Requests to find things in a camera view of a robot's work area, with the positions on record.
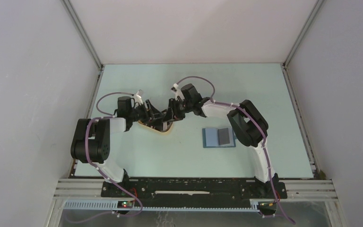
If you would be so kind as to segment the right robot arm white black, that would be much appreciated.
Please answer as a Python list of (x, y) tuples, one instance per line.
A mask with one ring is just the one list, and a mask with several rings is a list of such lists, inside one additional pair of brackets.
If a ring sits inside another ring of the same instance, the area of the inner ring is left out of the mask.
[(254, 173), (259, 182), (256, 192), (260, 197), (267, 198), (275, 191), (271, 182), (275, 171), (271, 165), (267, 148), (268, 123), (250, 100), (238, 105), (215, 101), (211, 97), (203, 98), (190, 83), (182, 88), (174, 84), (171, 90), (175, 98), (169, 99), (164, 122), (181, 121), (187, 113), (193, 112), (201, 117), (227, 119), (237, 140), (246, 147), (254, 148)]

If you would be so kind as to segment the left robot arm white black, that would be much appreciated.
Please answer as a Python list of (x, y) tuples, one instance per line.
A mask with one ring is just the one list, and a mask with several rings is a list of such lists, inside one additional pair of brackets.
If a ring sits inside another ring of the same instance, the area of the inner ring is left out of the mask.
[(117, 109), (108, 117), (79, 119), (70, 148), (73, 159), (93, 166), (107, 182), (114, 181), (112, 191), (119, 197), (130, 192), (130, 183), (124, 180), (125, 170), (110, 161), (111, 135), (127, 132), (133, 123), (165, 133), (172, 123), (164, 122), (165, 111), (158, 111), (149, 100), (144, 103), (135, 97), (121, 96)]

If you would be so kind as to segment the blue card holder wallet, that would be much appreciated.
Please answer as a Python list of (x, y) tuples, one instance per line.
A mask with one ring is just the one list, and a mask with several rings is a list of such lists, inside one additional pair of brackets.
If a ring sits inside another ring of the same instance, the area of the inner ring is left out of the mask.
[(231, 127), (203, 128), (203, 148), (234, 148), (236, 137)]

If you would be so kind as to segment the black credit card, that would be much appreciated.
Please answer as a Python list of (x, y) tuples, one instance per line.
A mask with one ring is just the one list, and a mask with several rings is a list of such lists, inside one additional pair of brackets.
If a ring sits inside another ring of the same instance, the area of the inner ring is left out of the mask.
[(229, 145), (231, 142), (229, 128), (221, 128), (217, 130), (219, 146)]

